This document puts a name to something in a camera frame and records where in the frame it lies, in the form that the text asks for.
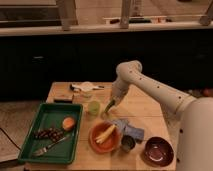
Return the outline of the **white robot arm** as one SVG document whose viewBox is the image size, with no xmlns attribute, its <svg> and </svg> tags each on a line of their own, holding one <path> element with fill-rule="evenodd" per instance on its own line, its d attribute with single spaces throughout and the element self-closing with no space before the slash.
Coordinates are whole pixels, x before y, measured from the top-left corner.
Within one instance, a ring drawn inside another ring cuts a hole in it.
<svg viewBox="0 0 213 171">
<path fill-rule="evenodd" d="M 116 74 L 111 91 L 115 105 L 133 84 L 181 117 L 176 171 L 213 171 L 213 97 L 196 98 L 147 77 L 137 60 L 118 64 Z"/>
</svg>

